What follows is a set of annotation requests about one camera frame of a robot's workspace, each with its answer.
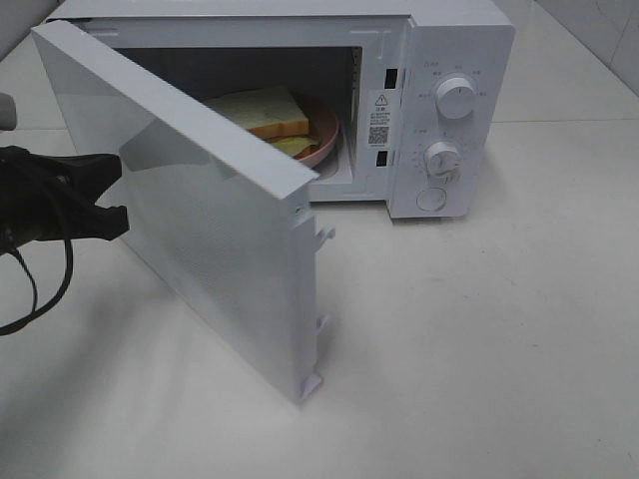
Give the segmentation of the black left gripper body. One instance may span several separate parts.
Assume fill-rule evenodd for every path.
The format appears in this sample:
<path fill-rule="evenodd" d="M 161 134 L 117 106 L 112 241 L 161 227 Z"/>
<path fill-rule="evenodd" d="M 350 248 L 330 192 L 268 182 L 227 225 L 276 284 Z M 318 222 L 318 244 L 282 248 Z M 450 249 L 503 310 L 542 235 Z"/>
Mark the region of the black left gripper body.
<path fill-rule="evenodd" d="M 1 149 L 1 252 L 9 253 L 33 240 L 63 240 L 58 189 L 51 179 L 66 183 L 66 156 L 45 156 L 18 146 Z"/>

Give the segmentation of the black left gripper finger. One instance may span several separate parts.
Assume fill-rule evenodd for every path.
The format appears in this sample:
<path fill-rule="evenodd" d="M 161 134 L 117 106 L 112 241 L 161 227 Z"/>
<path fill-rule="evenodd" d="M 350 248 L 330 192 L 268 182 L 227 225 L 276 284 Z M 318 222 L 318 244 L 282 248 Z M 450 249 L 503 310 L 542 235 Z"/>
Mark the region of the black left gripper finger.
<path fill-rule="evenodd" d="M 61 211 L 63 225 L 56 224 L 55 240 L 114 240 L 130 228 L 124 206 L 103 208 L 88 203 L 64 202 Z"/>
<path fill-rule="evenodd" d="M 121 160 L 112 154 L 50 157 L 46 166 L 61 184 L 90 205 L 122 177 Z"/>

